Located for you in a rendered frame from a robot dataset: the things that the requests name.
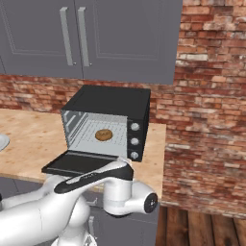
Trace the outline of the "black toaster oven door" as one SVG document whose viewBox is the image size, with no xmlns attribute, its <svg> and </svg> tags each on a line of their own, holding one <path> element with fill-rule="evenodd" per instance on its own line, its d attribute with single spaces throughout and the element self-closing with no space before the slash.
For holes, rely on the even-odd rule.
<svg viewBox="0 0 246 246">
<path fill-rule="evenodd" d="M 117 160 L 117 156 L 67 150 L 41 168 L 42 173 L 76 177 Z"/>
</svg>

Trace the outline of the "black toaster oven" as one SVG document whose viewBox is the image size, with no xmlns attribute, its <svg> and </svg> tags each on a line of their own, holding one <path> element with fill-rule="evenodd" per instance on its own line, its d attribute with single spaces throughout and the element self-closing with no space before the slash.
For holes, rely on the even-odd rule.
<svg viewBox="0 0 246 246">
<path fill-rule="evenodd" d="M 133 160 L 131 153 L 137 152 L 138 158 L 133 161 L 141 161 L 149 126 L 150 94 L 147 88 L 82 86 L 61 108 L 67 148 L 88 120 L 126 122 L 127 156 L 124 158 Z M 138 131 L 132 131 L 133 123 L 139 124 Z M 131 144 L 134 137 L 139 140 L 137 145 Z"/>
</svg>

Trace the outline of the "grey base cupboard door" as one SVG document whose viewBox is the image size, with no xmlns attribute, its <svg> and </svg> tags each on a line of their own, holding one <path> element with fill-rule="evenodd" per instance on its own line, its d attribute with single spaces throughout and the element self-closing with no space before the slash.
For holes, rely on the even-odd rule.
<svg viewBox="0 0 246 246">
<path fill-rule="evenodd" d="M 91 207 L 92 226 L 98 246 L 155 246 L 159 208 L 152 213 L 132 213 L 122 218 L 108 215 L 101 208 Z"/>
</svg>

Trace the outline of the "grey wall cupboard door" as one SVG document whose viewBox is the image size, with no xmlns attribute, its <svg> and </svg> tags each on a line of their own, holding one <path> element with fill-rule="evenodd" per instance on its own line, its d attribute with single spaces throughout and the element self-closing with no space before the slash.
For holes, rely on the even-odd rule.
<svg viewBox="0 0 246 246">
<path fill-rule="evenodd" d="M 171 85 L 183 0 L 75 0 L 86 7 L 87 80 Z"/>
<path fill-rule="evenodd" d="M 67 65 L 60 9 L 67 24 L 73 66 Z M 83 77 L 74 0 L 0 0 L 0 56 L 5 72 L 42 77 Z"/>
</svg>

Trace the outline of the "brown bagel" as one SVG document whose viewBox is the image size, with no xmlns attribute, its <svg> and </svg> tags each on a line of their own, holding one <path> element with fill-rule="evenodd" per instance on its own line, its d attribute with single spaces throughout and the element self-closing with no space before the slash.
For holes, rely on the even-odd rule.
<svg viewBox="0 0 246 246">
<path fill-rule="evenodd" d="M 112 131 L 109 129 L 102 129 L 96 132 L 95 138 L 99 141 L 107 141 L 112 138 Z"/>
</svg>

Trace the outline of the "grey base drawer front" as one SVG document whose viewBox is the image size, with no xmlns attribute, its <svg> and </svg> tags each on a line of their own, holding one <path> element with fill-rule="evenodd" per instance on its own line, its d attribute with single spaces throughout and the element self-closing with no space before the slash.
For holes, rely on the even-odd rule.
<svg viewBox="0 0 246 246">
<path fill-rule="evenodd" d="M 38 199 L 42 197 L 42 193 L 38 190 L 45 182 L 46 180 L 34 182 L 0 177 L 0 196 L 6 199 L 16 195 L 28 194 L 29 198 Z"/>
</svg>

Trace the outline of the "metal toaster oven rack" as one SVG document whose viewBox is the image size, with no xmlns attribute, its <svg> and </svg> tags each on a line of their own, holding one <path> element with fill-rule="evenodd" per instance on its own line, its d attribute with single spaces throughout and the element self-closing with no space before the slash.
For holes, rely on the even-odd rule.
<svg viewBox="0 0 246 246">
<path fill-rule="evenodd" d="M 95 137 L 97 131 L 108 129 L 112 132 L 112 138 L 100 141 Z M 110 155 L 127 156 L 127 123 L 119 121 L 88 120 L 79 131 L 75 141 L 69 147 L 70 150 Z"/>
</svg>

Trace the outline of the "white plate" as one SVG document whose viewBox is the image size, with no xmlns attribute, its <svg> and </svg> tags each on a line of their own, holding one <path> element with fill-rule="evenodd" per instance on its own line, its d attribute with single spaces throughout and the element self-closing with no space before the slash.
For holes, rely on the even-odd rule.
<svg viewBox="0 0 246 246">
<path fill-rule="evenodd" d="M 4 150 L 10 143 L 10 139 L 7 135 L 0 134 L 0 152 Z"/>
</svg>

